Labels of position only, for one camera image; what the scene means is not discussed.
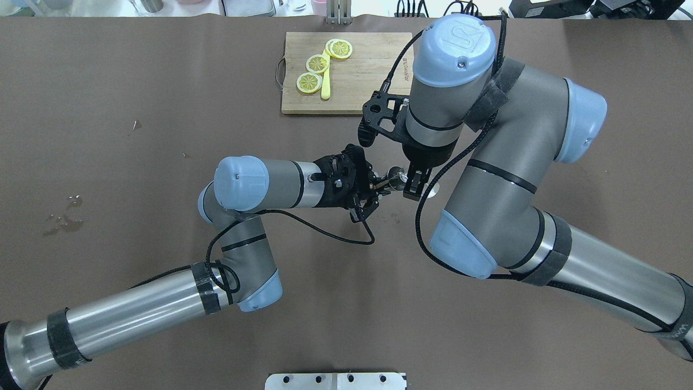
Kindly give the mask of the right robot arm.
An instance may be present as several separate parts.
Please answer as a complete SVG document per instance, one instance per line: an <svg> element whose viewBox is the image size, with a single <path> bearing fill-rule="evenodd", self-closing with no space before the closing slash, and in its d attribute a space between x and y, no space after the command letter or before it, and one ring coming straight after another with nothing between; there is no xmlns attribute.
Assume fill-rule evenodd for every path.
<svg viewBox="0 0 693 390"><path fill-rule="evenodd" d="M582 232L532 199L553 162L573 163L598 135L603 96L504 57L477 17L453 14L421 33L406 131L443 151L446 173L470 154L423 250L461 276L552 287L609 311L691 361L691 284ZM478 137L447 154L464 127Z"/></svg>

